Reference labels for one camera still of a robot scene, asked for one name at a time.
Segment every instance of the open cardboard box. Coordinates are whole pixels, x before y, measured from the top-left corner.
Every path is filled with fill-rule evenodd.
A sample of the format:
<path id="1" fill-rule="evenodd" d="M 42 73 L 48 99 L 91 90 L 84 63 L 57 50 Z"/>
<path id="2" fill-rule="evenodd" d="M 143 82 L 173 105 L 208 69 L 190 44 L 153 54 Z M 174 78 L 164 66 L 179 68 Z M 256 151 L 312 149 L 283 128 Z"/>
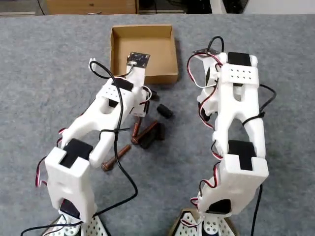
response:
<path id="1" fill-rule="evenodd" d="M 126 73 L 130 52 L 150 54 L 146 84 L 172 84 L 178 79 L 174 30 L 171 25 L 114 26 L 111 35 L 111 71 Z"/>

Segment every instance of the gray carpet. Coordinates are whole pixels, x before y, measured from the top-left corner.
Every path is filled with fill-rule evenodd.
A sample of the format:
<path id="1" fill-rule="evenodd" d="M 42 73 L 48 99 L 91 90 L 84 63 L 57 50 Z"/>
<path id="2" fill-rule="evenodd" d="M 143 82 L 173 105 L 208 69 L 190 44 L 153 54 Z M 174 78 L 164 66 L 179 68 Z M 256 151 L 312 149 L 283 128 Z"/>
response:
<path id="1" fill-rule="evenodd" d="M 180 80 L 154 87 L 175 113 L 165 120 L 152 103 L 147 123 L 167 127 L 166 140 L 148 150 L 132 147 L 123 166 L 139 196 L 102 216 L 112 235 L 164 236 L 180 210 L 190 207 L 198 182 L 209 178 L 216 162 L 210 155 L 212 132 L 197 116 L 200 90 L 188 79 L 191 51 L 221 35 L 226 50 L 258 57 L 261 83 L 278 92 L 266 109 L 265 138 L 269 178 L 257 218 L 257 236 L 315 235 L 315 16 L 155 15 L 47 16 L 0 19 L 0 235 L 48 224 L 58 213 L 45 187 L 35 189 L 36 164 L 55 145 L 57 131 L 69 126 L 91 102 L 104 81 L 87 69 L 90 57 L 108 65 L 110 29 L 117 24 L 172 23 L 177 39 Z M 196 77 L 202 66 L 195 64 Z M 270 94 L 261 91 L 260 100 Z M 124 126 L 131 126 L 129 118 Z M 231 138 L 245 139 L 239 123 Z M 119 146 L 129 143 L 122 133 Z M 86 139 L 95 144 L 97 133 Z M 118 168 L 93 170 L 95 200 L 107 207 L 133 192 Z M 253 201 L 232 219 L 249 235 Z M 27 234 L 39 235 L 40 231 Z"/>

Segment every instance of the black cylinder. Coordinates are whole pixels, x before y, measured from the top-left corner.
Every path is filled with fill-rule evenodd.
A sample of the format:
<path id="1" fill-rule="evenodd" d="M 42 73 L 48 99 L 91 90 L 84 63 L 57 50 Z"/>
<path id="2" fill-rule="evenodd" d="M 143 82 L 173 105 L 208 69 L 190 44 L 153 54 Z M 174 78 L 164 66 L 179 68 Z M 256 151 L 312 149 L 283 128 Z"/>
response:
<path id="1" fill-rule="evenodd" d="M 157 112 L 159 112 L 162 116 L 164 116 L 167 119 L 170 119 L 173 116 L 173 112 L 165 107 L 163 104 L 159 104 L 157 107 Z"/>

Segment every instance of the copper screw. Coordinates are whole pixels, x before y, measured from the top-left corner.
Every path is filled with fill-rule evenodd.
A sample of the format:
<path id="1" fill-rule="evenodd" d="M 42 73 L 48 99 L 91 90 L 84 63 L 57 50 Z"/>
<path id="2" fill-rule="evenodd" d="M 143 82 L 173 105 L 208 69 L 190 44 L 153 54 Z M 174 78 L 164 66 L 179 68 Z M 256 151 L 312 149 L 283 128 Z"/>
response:
<path id="1" fill-rule="evenodd" d="M 131 145 L 126 145 L 123 149 L 118 153 L 118 160 L 120 160 L 129 150 L 131 149 Z M 114 168 L 116 163 L 116 158 L 112 157 L 109 161 L 103 162 L 101 165 L 102 170 L 111 171 Z"/>
<path id="2" fill-rule="evenodd" d="M 141 139 L 146 133 L 148 133 L 154 126 L 156 126 L 158 124 L 158 121 L 155 120 L 153 121 L 147 128 L 145 128 L 138 136 L 136 137 L 132 137 L 131 138 L 131 142 L 133 144 L 138 144 L 139 143 L 139 139 Z"/>
<path id="3" fill-rule="evenodd" d="M 138 117 L 138 120 L 137 120 L 136 123 L 134 124 L 134 129 L 133 129 L 133 133 L 132 133 L 132 137 L 133 137 L 133 138 L 138 135 L 141 122 L 142 122 L 142 117 Z"/>

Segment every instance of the wooden cabinet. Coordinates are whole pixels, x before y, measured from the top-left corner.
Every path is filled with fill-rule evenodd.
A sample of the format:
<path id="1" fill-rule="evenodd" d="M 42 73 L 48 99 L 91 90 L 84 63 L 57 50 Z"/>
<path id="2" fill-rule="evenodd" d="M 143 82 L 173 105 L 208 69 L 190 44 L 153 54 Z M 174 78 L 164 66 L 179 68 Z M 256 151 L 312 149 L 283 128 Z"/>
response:
<path id="1" fill-rule="evenodd" d="M 136 0 L 47 0 L 50 14 L 136 14 Z"/>

